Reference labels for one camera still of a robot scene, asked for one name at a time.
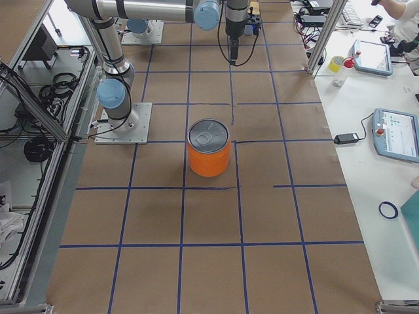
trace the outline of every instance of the metal mounting plate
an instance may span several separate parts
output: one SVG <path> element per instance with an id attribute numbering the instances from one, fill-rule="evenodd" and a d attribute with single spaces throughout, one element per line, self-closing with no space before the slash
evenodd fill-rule
<path id="1" fill-rule="evenodd" d="M 132 33 L 126 33 L 122 37 L 121 44 L 127 46 L 143 45 L 143 44 L 161 44 L 163 38 L 163 21 L 154 23 L 154 30 L 149 34 L 144 34 L 142 38 L 137 38 Z"/>
<path id="2" fill-rule="evenodd" d="M 95 143 L 98 145 L 120 145 L 120 144 L 146 144 L 149 136 L 149 126 L 151 117 L 152 103 L 133 103 L 132 110 L 134 110 L 139 117 L 137 127 L 126 133 L 117 133 L 109 131 L 111 129 L 108 123 L 99 125 L 98 133 L 109 131 L 103 135 L 98 135 L 95 138 Z M 101 119 L 107 119 L 107 114 L 103 110 Z"/>

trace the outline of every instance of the power adapter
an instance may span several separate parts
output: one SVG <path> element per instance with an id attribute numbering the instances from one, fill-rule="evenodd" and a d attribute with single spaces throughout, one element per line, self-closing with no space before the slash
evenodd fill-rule
<path id="1" fill-rule="evenodd" d="M 333 139 L 337 145 L 356 143 L 360 140 L 357 133 L 338 134 Z"/>

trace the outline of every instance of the mobile phone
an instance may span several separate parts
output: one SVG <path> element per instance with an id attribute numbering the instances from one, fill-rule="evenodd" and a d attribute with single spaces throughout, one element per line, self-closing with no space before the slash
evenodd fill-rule
<path id="1" fill-rule="evenodd" d="M 377 27 L 377 25 L 378 25 L 381 21 L 382 21 L 382 16 L 377 15 L 377 16 L 375 16 L 375 18 L 373 18 L 373 19 L 371 20 L 371 22 L 369 22 L 369 23 L 368 23 L 368 26 L 369 26 L 369 27 L 372 27 L 372 28 L 376 28 L 376 27 Z"/>

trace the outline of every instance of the black device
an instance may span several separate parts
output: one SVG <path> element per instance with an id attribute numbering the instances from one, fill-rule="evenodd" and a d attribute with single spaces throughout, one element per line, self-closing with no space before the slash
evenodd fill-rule
<path id="1" fill-rule="evenodd" d="M 332 0 L 303 0 L 303 5 L 310 15 L 322 15 L 329 12 L 332 7 Z"/>
<path id="2" fill-rule="evenodd" d="M 333 139 L 333 142 L 338 145 L 342 144 L 352 144 L 356 143 L 360 140 L 357 133 L 345 133 L 345 134 L 338 134 Z"/>
<path id="3" fill-rule="evenodd" d="M 27 52 L 25 53 L 24 61 L 49 61 L 57 51 L 57 44 L 46 29 L 44 24 L 41 24 L 38 32 L 33 38 Z"/>
<path id="4" fill-rule="evenodd" d="M 382 36 L 380 40 L 383 44 L 395 44 L 395 38 L 392 35 Z"/>
<path id="5" fill-rule="evenodd" d="M 304 27 L 323 27 L 326 22 L 324 15 L 303 15 L 300 20 Z"/>
<path id="6" fill-rule="evenodd" d="M 382 21 L 382 16 L 376 15 L 371 22 L 368 23 L 369 27 L 376 28 L 379 23 Z"/>

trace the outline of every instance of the can lid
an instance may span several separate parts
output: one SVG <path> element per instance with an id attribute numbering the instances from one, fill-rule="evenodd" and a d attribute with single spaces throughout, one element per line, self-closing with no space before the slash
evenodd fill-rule
<path id="1" fill-rule="evenodd" d="M 188 140 L 199 152 L 217 152 L 225 147 L 228 141 L 228 130 L 221 122 L 203 119 L 191 126 Z"/>

